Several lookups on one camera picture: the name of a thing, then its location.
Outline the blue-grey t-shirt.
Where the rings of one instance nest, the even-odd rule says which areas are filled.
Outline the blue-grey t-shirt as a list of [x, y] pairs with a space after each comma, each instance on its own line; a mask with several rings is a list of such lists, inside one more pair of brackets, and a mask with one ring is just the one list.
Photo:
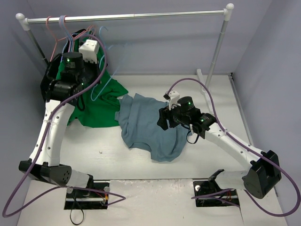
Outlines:
[[159, 109], [168, 103], [151, 97], [128, 94], [120, 100], [120, 110], [115, 120], [121, 127], [121, 137], [128, 148], [138, 148], [150, 152], [154, 161], [173, 161], [186, 145], [187, 130], [181, 126], [163, 130], [157, 125]]

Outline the light blue wire hanger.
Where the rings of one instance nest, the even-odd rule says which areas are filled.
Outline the light blue wire hanger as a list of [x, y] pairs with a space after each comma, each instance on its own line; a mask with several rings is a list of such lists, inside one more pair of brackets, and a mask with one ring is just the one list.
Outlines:
[[113, 79], [113, 76], [115, 76], [115, 74], [118, 72], [119, 68], [123, 65], [123, 62], [125, 60], [126, 51], [127, 51], [127, 43], [107, 46], [102, 37], [103, 29], [108, 31], [108, 29], [105, 26], [101, 26], [99, 29], [99, 38], [103, 42], [106, 51], [108, 52], [112, 47], [122, 46], [123, 53], [120, 54], [120, 56], [119, 56], [119, 63], [116, 66], [115, 71], [112, 74], [110, 74], [108, 71], [105, 71], [105, 73], [103, 74], [103, 76], [100, 80], [100, 83], [96, 84], [92, 88], [91, 95], [90, 95], [90, 99], [92, 101], [96, 101], [96, 100], [100, 99], [100, 97], [102, 95], [112, 93], [113, 91], [118, 92], [117, 98], [128, 93], [128, 90], [126, 88], [124, 88], [119, 82], [117, 82], [117, 80]]

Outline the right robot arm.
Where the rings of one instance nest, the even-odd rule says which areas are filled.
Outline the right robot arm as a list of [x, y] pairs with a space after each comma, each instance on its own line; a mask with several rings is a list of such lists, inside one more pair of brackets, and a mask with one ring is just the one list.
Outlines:
[[189, 133], [197, 134], [204, 140], [214, 143], [223, 151], [236, 159], [244, 168], [241, 171], [216, 171], [208, 182], [209, 191], [219, 194], [224, 189], [240, 189], [248, 191], [252, 196], [262, 199], [281, 179], [278, 156], [273, 151], [263, 152], [255, 149], [256, 154], [247, 151], [248, 144], [239, 138], [232, 139], [222, 130], [216, 118], [203, 113], [194, 106], [191, 97], [180, 97], [177, 92], [164, 95], [168, 106], [159, 110], [157, 125], [163, 130], [175, 128], [178, 125], [186, 128]]

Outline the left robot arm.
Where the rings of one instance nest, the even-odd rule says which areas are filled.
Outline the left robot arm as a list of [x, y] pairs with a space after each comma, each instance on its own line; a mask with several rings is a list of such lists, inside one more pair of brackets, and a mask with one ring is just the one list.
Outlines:
[[37, 144], [19, 170], [33, 179], [64, 187], [77, 187], [82, 197], [94, 192], [92, 175], [60, 163], [63, 136], [70, 116], [84, 88], [99, 81], [100, 69], [94, 50], [79, 50], [57, 55], [41, 83], [45, 116]]

